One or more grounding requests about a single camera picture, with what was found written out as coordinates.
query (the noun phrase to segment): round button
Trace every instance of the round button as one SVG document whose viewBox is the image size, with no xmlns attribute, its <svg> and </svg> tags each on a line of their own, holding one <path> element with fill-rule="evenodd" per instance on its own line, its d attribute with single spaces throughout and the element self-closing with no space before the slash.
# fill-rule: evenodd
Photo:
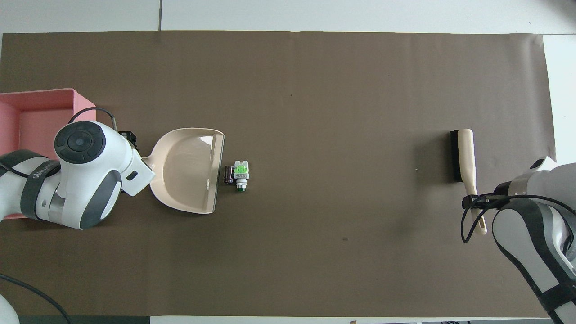
<svg viewBox="0 0 576 324">
<path fill-rule="evenodd" d="M 87 150 L 92 144 L 92 136 L 87 131 L 78 130 L 68 138 L 68 147 L 76 152 Z"/>
</svg>

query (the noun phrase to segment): brown table surface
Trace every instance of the brown table surface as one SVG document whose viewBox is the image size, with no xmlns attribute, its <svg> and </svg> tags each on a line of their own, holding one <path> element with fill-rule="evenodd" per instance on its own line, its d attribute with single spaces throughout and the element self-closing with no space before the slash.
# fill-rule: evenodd
<svg viewBox="0 0 576 324">
<path fill-rule="evenodd" d="M 0 91 L 65 87 L 112 111 L 142 155 L 206 127 L 226 134 L 223 165 L 251 166 L 248 191 L 220 186 L 210 215 L 146 188 L 83 232 L 3 221 L 0 271 L 72 314 L 546 315 L 491 235 L 460 241 L 448 142 L 475 131 L 484 193 L 554 157 L 541 36 L 4 35 Z"/>
</svg>

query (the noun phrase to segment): cable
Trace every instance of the cable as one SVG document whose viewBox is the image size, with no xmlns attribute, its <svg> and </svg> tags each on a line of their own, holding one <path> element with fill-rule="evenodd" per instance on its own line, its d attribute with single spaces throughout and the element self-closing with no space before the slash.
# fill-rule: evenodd
<svg viewBox="0 0 576 324">
<path fill-rule="evenodd" d="M 475 203 L 480 201 L 483 198 L 478 198 L 476 200 L 474 200 L 470 206 L 468 206 L 466 209 L 464 209 L 464 214 L 462 215 L 462 222 L 460 222 L 460 236 L 462 238 L 462 242 L 464 243 L 468 243 L 470 241 L 470 238 L 472 237 L 472 233 L 474 232 L 474 228 L 476 228 L 476 225 L 478 225 L 478 222 L 480 221 L 480 219 L 482 218 L 482 216 L 484 216 L 484 214 L 486 214 L 486 212 L 489 209 L 492 209 L 500 204 L 502 204 L 505 201 L 511 200 L 511 199 L 517 199 L 517 198 L 534 198 L 534 199 L 541 199 L 541 200 L 545 200 L 548 202 L 552 202 L 554 204 L 560 205 L 561 207 L 563 207 L 564 209 L 568 210 L 571 214 L 573 214 L 574 216 L 576 216 L 576 211 L 574 211 L 574 209 L 570 208 L 568 205 L 564 204 L 563 202 L 560 202 L 556 199 L 552 199 L 552 198 L 548 198 L 548 197 L 544 197 L 544 196 L 540 196 L 540 195 L 515 195 L 515 196 L 506 196 L 502 199 L 498 199 L 492 203 L 490 203 L 489 205 L 487 205 L 480 214 L 478 214 L 478 216 L 476 217 L 476 219 L 474 220 L 474 223 L 472 224 L 472 228 L 470 229 L 470 231 L 468 232 L 468 236 L 466 238 L 464 238 L 464 220 L 466 219 L 466 214 L 468 214 L 468 211 L 470 210 L 470 207 Z"/>
<path fill-rule="evenodd" d="M 50 296 L 46 295 L 45 293 L 43 293 L 42 291 L 38 290 L 37 288 L 34 288 L 32 286 L 30 286 L 29 284 L 22 282 L 18 279 L 9 277 L 5 274 L 0 273 L 0 279 L 4 279 L 8 282 L 11 282 L 13 284 L 19 285 L 20 287 L 26 288 L 28 290 L 30 290 L 31 292 L 37 294 L 38 296 L 46 299 L 46 301 L 48 301 L 49 303 L 51 303 L 54 307 L 56 307 L 56 309 L 60 312 L 60 314 L 62 314 L 62 316 L 64 317 L 64 319 L 66 320 L 66 323 L 68 324 L 72 324 L 72 319 L 70 319 L 70 316 L 68 316 L 68 313 L 66 313 L 66 311 L 64 310 L 64 308 L 62 308 L 62 306 L 60 306 L 60 304 L 58 304 L 54 299 L 50 298 Z"/>
<path fill-rule="evenodd" d="M 72 118 L 70 119 L 68 124 L 73 122 L 76 119 L 76 117 L 78 117 L 78 116 L 82 115 L 83 113 L 85 113 L 86 111 L 90 111 L 90 110 L 100 110 L 100 111 L 104 111 L 106 114 L 108 114 L 108 116 L 110 116 L 110 118 L 112 119 L 112 128 L 114 128 L 114 130 L 116 132 L 118 132 L 118 127 L 116 127 L 116 118 L 114 118 L 114 115 L 112 115 L 112 113 L 110 113 L 106 109 L 98 108 L 98 107 L 91 107 L 91 108 L 86 108 L 86 109 L 82 109 L 81 111 L 78 111 L 76 114 L 74 114 L 74 116 L 72 116 Z"/>
<path fill-rule="evenodd" d="M 27 178 L 29 175 L 28 174 L 23 174 L 22 172 L 18 171 L 18 170 L 14 170 L 14 168 L 7 166 L 6 164 L 0 162 L 0 167 L 2 167 L 3 169 L 6 169 L 7 171 L 10 171 L 16 175 L 19 175 L 23 178 Z"/>
</svg>

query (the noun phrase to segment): beige dustpan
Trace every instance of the beige dustpan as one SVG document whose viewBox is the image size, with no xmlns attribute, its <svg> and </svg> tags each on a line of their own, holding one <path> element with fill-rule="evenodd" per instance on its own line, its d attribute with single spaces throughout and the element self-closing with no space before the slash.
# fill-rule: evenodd
<svg viewBox="0 0 576 324">
<path fill-rule="evenodd" d="M 214 211 L 224 134 L 182 128 L 166 133 L 144 162 L 156 173 L 152 192 L 164 205 L 197 214 Z"/>
</svg>

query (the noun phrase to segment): pink bin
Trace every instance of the pink bin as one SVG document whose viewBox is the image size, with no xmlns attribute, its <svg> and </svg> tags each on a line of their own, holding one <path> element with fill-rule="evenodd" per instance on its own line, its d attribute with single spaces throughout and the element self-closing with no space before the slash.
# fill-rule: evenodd
<svg viewBox="0 0 576 324">
<path fill-rule="evenodd" d="M 89 107 L 94 104 L 71 88 L 0 93 L 0 155 L 29 149 L 57 160 L 56 134 L 75 113 Z M 96 112 L 86 111 L 76 120 L 96 120 Z"/>
</svg>

